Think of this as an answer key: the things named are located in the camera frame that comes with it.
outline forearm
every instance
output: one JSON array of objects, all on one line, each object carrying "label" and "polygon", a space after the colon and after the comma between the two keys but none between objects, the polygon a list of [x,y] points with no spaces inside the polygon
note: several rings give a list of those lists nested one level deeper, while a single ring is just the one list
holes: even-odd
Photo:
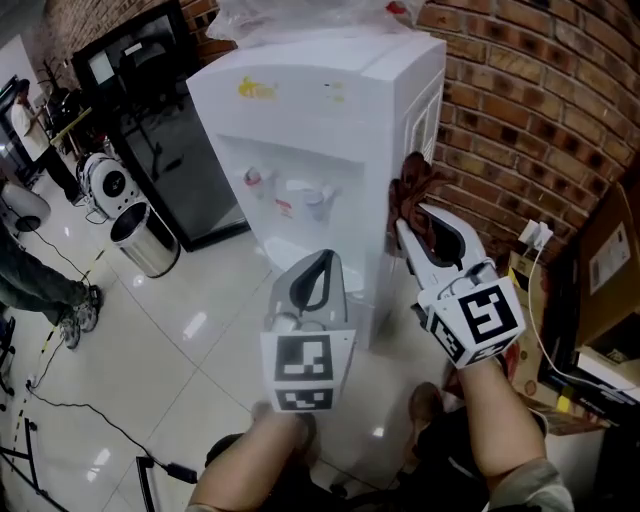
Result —
[{"label": "forearm", "polygon": [[473,458],[485,478],[546,457],[540,428],[494,360],[471,365],[459,376]]},{"label": "forearm", "polygon": [[230,512],[259,508],[278,480],[302,428],[295,415],[268,413],[209,464],[189,503]]}]

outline trash can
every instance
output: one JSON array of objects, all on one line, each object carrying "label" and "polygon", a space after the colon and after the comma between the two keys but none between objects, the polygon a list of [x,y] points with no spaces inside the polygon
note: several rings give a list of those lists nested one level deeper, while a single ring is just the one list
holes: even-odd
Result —
[{"label": "trash can", "polygon": [[180,257],[180,244],[145,202],[120,214],[111,228],[111,241],[151,278],[165,275]]}]

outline electrical cable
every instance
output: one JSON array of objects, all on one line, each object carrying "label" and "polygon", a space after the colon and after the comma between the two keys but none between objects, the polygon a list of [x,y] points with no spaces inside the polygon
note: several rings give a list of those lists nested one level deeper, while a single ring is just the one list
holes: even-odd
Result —
[{"label": "electrical cable", "polygon": [[[538,251],[537,256],[535,257],[535,259],[533,260],[533,267],[531,269],[531,273],[529,274],[529,283],[533,282],[533,273],[536,270],[536,265],[538,264],[538,259],[540,259],[540,255],[542,254],[542,249]],[[533,333],[536,336],[536,340],[538,340],[538,345],[540,345],[540,348],[542,349],[542,354],[544,355],[545,359],[547,360],[547,362],[549,363],[549,365],[551,366],[551,368],[553,369],[553,371],[555,371],[557,374],[562,375],[565,379],[570,379],[576,382],[583,382],[585,384],[589,384],[590,386],[593,386],[596,389],[599,389],[600,391],[604,391],[606,393],[614,393],[614,392],[625,392],[625,391],[634,391],[638,388],[640,388],[640,386],[634,386],[632,388],[610,388],[601,384],[598,384],[596,382],[590,381],[588,379],[583,379],[581,377],[575,377],[574,375],[569,375],[567,373],[561,372],[560,370],[558,370],[558,368],[556,368],[556,365],[553,364],[553,361],[551,360],[551,357],[549,357],[549,354],[547,353],[547,350],[544,347],[544,343],[542,343],[542,339],[540,339],[540,334],[538,333],[538,328],[536,327],[536,323],[533,319],[533,308],[531,306],[531,293],[528,293],[528,305],[529,305],[529,317],[531,318],[531,327],[533,328]]]},{"label": "electrical cable", "polygon": [[40,384],[42,384],[42,381],[44,380],[44,376],[47,374],[47,370],[49,370],[49,366],[51,365],[51,361],[53,361],[53,358],[56,356],[56,352],[58,351],[58,349],[64,344],[64,340],[62,340],[58,346],[55,348],[55,350],[53,351],[53,354],[51,354],[51,357],[49,358],[49,361],[47,361],[47,366],[44,367],[44,372],[42,372],[42,375],[40,376],[40,378],[38,379],[38,382],[35,384],[31,384],[30,388],[31,389],[38,389],[38,386],[40,386]]},{"label": "electrical cable", "polygon": [[[20,220],[24,219],[24,217],[22,215],[20,215],[17,211],[15,211],[13,209],[13,207],[11,207],[11,206],[9,206],[7,204],[7,202],[5,201],[4,197],[0,196],[0,199],[2,199],[2,202],[9,209],[9,211],[12,211]],[[30,231],[30,233],[34,233],[40,240],[42,240],[49,247],[53,247],[53,249],[58,253],[58,256],[60,256],[63,260],[67,261],[76,270],[76,272],[78,272],[78,274],[80,274],[82,276],[82,279],[80,281],[82,282],[82,281],[86,280],[87,283],[89,283],[89,286],[91,286],[91,281],[89,281],[89,277],[87,277],[89,272],[82,273],[80,271],[80,269],[73,264],[73,261],[71,261],[69,258],[63,256],[62,253],[58,250],[58,248],[55,245],[47,242],[44,238],[42,238],[42,235],[40,233],[38,233],[35,229]]]},{"label": "electrical cable", "polygon": [[40,400],[41,402],[44,402],[46,404],[49,404],[52,407],[68,407],[68,408],[77,408],[77,409],[82,409],[82,408],[87,408],[87,409],[91,409],[93,412],[95,412],[97,415],[101,416],[102,419],[104,421],[106,421],[109,425],[111,425],[113,428],[115,428],[116,430],[118,430],[124,437],[126,437],[129,441],[131,441],[133,444],[135,444],[138,448],[142,449],[142,451],[144,451],[144,453],[147,454],[147,457],[149,457],[151,460],[153,460],[153,462],[155,462],[156,464],[158,464],[158,466],[160,466],[162,469],[164,469],[165,471],[167,470],[167,465],[163,464],[162,462],[160,462],[158,459],[156,459],[153,455],[151,455],[151,453],[149,453],[149,450],[147,450],[142,444],[140,444],[139,442],[137,442],[136,440],[134,440],[129,434],[127,434],[123,429],[121,429],[118,425],[112,423],[109,418],[107,418],[102,412],[100,412],[98,409],[96,409],[95,407],[93,407],[91,404],[69,404],[69,403],[55,403],[55,402],[50,402],[49,400],[47,400],[46,398],[42,398],[41,396],[38,396],[34,391],[33,388],[31,386],[29,386],[29,384],[27,384],[27,391],[29,392],[30,395],[36,397],[38,400]]},{"label": "electrical cable", "polygon": [[84,216],[84,220],[86,220],[88,223],[93,224],[94,226],[102,226],[105,222],[107,222],[107,219],[103,219],[102,222],[94,222],[91,219],[89,219],[89,215],[91,215],[92,213],[96,213],[98,211],[97,208],[94,208],[93,210],[91,210],[89,213],[87,213]]}]

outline power outlet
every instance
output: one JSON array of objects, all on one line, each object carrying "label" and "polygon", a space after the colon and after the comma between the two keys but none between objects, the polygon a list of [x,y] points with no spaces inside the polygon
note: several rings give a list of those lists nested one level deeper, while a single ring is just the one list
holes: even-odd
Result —
[{"label": "power outlet", "polygon": [[526,244],[530,249],[541,251],[551,238],[551,235],[553,235],[553,231],[549,229],[546,223],[538,223],[529,219],[518,240]]}]

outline water dispenser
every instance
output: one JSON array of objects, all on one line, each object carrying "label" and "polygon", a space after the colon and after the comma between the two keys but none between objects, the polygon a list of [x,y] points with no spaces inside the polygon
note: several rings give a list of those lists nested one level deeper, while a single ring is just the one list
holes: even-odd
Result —
[{"label": "water dispenser", "polygon": [[410,152],[432,158],[444,68],[443,41],[405,32],[235,50],[187,82],[273,269],[340,255],[362,347],[394,296],[389,183]]}]

